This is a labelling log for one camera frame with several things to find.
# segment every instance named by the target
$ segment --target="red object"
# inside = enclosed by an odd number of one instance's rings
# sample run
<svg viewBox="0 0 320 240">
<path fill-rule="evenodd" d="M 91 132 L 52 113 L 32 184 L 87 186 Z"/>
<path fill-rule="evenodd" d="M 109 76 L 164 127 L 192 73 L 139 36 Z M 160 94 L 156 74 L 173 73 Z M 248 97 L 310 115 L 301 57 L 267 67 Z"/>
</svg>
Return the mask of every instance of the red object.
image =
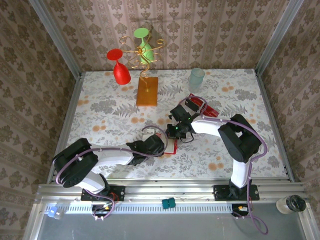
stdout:
<svg viewBox="0 0 320 240">
<path fill-rule="evenodd" d="M 192 97 L 190 98 L 191 102 L 195 103 L 198 107 L 201 107 L 202 104 L 204 103 L 201 99 L 197 98 L 197 97 Z M 218 117 L 219 112 L 217 112 L 216 110 L 214 110 L 212 107 L 210 107 L 208 105 L 208 107 L 206 108 L 206 110 L 204 111 L 203 115 L 207 116 L 207 117 Z"/>
<path fill-rule="evenodd" d="M 115 66 L 113 68 L 113 75 L 116 83 L 119 85 L 128 84 L 131 80 L 131 76 L 128 68 L 122 63 L 118 62 L 118 60 L 122 57 L 122 55 L 123 55 L 122 50 L 118 48 L 112 49 L 108 51 L 108 53 L 106 54 L 106 57 L 109 60 L 115 61 Z"/>
</svg>

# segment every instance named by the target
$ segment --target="cable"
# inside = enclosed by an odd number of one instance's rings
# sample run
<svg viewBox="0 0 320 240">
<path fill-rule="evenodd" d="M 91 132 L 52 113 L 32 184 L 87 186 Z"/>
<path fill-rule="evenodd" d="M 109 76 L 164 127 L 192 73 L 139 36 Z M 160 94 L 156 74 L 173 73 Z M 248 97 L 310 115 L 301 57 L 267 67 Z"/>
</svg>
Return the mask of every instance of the cable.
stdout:
<svg viewBox="0 0 320 240">
<path fill-rule="evenodd" d="M 145 154 L 145 153 L 142 153 L 142 152 L 138 152 L 138 151 L 134 151 L 134 150 L 131 150 L 131 149 L 126 149 L 126 148 L 121 148 L 121 147 L 101 147 L 101 148 L 90 148 L 88 150 L 85 150 L 81 153 L 79 153 L 78 155 L 76 155 L 74 158 L 72 158 L 70 161 L 68 161 L 66 163 L 66 165 L 64 165 L 61 170 L 58 172 L 58 174 L 56 175 L 56 178 L 55 178 L 55 182 L 57 184 L 61 184 L 60 182 L 60 176 L 61 174 L 75 161 L 77 160 L 78 158 L 80 158 L 81 156 L 87 154 L 87 153 L 90 153 L 90 152 L 95 152 L 95 151 L 110 151 L 110 150 L 119 150 L 119 151 L 124 151 L 124 152 L 129 152 L 129 153 L 133 153 L 133 154 L 138 154 L 138 155 L 141 155 L 141 156 L 144 156 L 144 157 L 158 157 L 158 156 L 161 156 L 162 154 L 165 153 L 165 150 L 168 146 L 168 136 L 167 134 L 165 133 L 165 131 L 163 131 L 160 127 L 158 126 L 154 126 L 154 125 L 149 125 L 149 126 L 145 126 L 144 128 L 142 128 L 142 131 L 145 130 L 145 129 L 148 129 L 148 128 L 155 128 L 155 129 L 158 129 L 160 130 L 164 136 L 165 136 L 165 147 L 163 149 L 163 151 L 161 151 L 160 153 L 158 154 Z"/>
<path fill-rule="evenodd" d="M 179 104 L 181 104 L 183 101 L 185 101 L 186 99 L 191 99 L 191 98 L 198 98 L 198 99 L 201 99 L 204 103 L 205 103 L 205 107 L 203 108 L 203 110 L 201 111 L 200 113 L 200 116 L 203 118 L 203 120 L 206 120 L 206 121 L 210 121 L 210 122 L 218 122 L 218 123 L 231 123 L 231 124 L 234 124 L 234 125 L 238 125 L 246 130 L 248 130 L 249 132 L 251 132 L 254 136 L 256 136 L 259 141 L 262 143 L 263 145 L 263 153 L 261 153 L 260 155 L 257 155 L 257 156 L 254 156 L 253 158 L 251 158 L 249 160 L 249 169 L 248 169 L 248 175 L 247 175 L 247 183 L 246 183 L 246 201 L 247 201 L 247 205 L 248 205 L 248 210 L 249 210 L 249 217 L 251 218 L 252 222 L 253 222 L 253 225 L 255 226 L 255 228 L 263 235 L 267 235 L 268 232 L 269 232 L 269 229 L 266 225 L 266 223 L 259 217 L 257 216 L 254 216 L 252 214 L 252 210 L 251 210 L 251 205 L 250 205 L 250 195 L 249 195 L 249 192 L 250 192 L 250 179 L 251 179 L 251 172 L 252 172 L 252 166 L 253 166 L 253 161 L 256 160 L 256 159 L 259 159 L 263 156 L 265 156 L 268 152 L 268 146 L 266 144 L 266 142 L 263 140 L 263 138 L 258 134 L 256 133 L 256 131 L 254 131 L 253 129 L 251 129 L 250 127 L 242 124 L 242 123 L 239 123 L 239 122 L 236 122 L 236 121 L 232 121 L 232 120 L 227 120 L 227 119 L 221 119 L 221 118 L 213 118 L 213 117 L 206 117 L 206 116 L 203 116 L 204 112 L 206 111 L 207 107 L 208 107 L 208 103 L 207 101 L 203 98 L 203 97 L 200 97 L 200 96 L 187 96 L 185 97 L 183 100 L 181 100 L 179 102 Z M 257 221 L 260 221 L 264 226 L 265 226 L 265 232 L 263 232 L 256 224 L 255 220 Z"/>
<path fill-rule="evenodd" d="M 90 195 L 92 195 L 94 197 L 104 198 L 104 199 L 109 200 L 112 203 L 112 207 L 111 207 L 110 211 L 106 215 L 102 216 L 101 220 L 107 218 L 115 210 L 116 204 L 115 204 L 115 201 L 111 197 L 95 194 L 95 193 L 92 193 L 92 192 L 88 191 L 87 189 L 84 189 L 84 190 L 86 190 L 86 192 L 88 194 L 90 194 Z M 98 219 L 98 217 L 96 215 L 97 210 L 98 209 L 96 209 L 92 214 L 95 217 L 95 219 Z"/>
</svg>

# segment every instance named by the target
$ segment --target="plastic container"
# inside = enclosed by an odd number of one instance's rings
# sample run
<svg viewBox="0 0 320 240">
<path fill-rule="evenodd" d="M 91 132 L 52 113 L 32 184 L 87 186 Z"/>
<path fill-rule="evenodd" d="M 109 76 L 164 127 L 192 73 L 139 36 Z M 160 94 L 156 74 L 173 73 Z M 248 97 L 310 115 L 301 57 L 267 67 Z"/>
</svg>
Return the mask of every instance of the plastic container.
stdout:
<svg viewBox="0 0 320 240">
<path fill-rule="evenodd" d="M 201 68 L 193 68 L 188 78 L 189 91 L 193 94 L 199 92 L 202 82 L 204 81 L 205 71 Z"/>
<path fill-rule="evenodd" d="M 298 195 L 286 196 L 276 202 L 276 208 L 282 214 L 302 212 L 306 209 L 306 202 Z"/>
</svg>

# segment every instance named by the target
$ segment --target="black lid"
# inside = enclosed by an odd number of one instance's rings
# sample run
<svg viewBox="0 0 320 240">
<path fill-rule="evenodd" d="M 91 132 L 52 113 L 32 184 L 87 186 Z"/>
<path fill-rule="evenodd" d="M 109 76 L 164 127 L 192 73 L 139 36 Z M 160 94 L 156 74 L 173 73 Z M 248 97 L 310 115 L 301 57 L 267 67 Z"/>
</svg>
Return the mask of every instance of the black lid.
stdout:
<svg viewBox="0 0 320 240">
<path fill-rule="evenodd" d="M 285 203 L 293 212 L 302 212 L 306 209 L 306 201 L 298 195 L 289 196 L 286 199 Z"/>
</svg>

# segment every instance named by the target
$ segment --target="floral tablecloth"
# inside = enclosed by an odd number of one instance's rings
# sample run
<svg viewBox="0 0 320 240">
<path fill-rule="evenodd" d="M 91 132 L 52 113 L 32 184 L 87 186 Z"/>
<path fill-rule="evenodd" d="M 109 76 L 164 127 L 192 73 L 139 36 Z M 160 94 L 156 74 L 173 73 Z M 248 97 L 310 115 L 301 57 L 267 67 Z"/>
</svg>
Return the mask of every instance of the floral tablecloth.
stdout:
<svg viewBox="0 0 320 240">
<path fill-rule="evenodd" d="M 158 77 L 157 107 L 136 106 L 139 73 L 130 71 L 127 85 L 118 85 L 111 71 L 85 73 L 68 145 L 79 138 L 98 145 L 122 145 L 141 140 L 144 126 L 166 129 L 169 111 L 190 94 L 191 70 L 150 72 Z M 286 177 L 253 69 L 211 69 L 205 73 L 197 95 L 205 98 L 221 118 L 242 114 L 267 143 L 268 153 L 253 164 L 252 176 Z M 150 158 L 137 166 L 99 166 L 94 171 L 109 178 L 229 178 L 233 161 L 222 140 L 207 134 L 194 138 L 191 143 L 178 141 L 175 155 Z"/>
</svg>

